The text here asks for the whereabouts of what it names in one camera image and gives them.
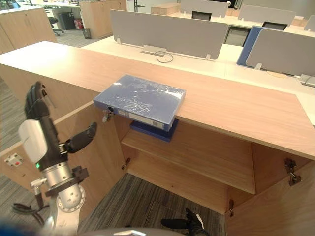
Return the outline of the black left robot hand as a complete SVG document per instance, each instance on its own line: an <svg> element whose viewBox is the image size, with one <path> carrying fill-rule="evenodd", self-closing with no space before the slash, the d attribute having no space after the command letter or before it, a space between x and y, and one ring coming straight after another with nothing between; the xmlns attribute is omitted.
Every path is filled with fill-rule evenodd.
<svg viewBox="0 0 315 236"><path fill-rule="evenodd" d="M37 81L27 92L24 106L26 120L20 125L18 133L29 159L42 172L66 162L68 153L76 153L86 147L96 135L97 123L91 123L84 131L61 143L41 91L42 83Z"/></svg>

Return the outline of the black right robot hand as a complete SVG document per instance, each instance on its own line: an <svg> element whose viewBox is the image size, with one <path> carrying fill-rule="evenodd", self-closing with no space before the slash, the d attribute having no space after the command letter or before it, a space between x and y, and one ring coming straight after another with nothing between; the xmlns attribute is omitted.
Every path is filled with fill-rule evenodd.
<svg viewBox="0 0 315 236"><path fill-rule="evenodd" d="M188 236L210 236L204 229L203 221L199 214L186 208L186 219L161 219L161 224L173 230L188 230Z"/></svg>

